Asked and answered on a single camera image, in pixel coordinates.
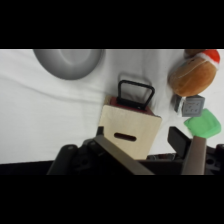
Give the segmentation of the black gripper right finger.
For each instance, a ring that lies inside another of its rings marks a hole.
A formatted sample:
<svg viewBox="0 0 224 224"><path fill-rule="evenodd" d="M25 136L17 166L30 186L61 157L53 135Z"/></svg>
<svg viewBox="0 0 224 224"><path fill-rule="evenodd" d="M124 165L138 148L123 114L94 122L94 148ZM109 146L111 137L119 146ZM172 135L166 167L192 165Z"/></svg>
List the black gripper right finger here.
<svg viewBox="0 0 224 224"><path fill-rule="evenodd" d="M207 151L204 138L194 136L189 139L178 128L170 127L167 141L183 160L182 175L204 174Z"/></svg>

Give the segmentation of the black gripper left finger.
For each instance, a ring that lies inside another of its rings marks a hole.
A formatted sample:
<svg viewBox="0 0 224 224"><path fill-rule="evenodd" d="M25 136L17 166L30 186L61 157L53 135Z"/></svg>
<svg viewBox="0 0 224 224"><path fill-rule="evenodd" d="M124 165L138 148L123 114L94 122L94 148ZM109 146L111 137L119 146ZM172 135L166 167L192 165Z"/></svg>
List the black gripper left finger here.
<svg viewBox="0 0 224 224"><path fill-rule="evenodd" d="M118 161L133 175L152 175L152 172L146 167L135 161L120 148L115 146L103 135L96 136L94 141L101 146L113 159Z"/></svg>

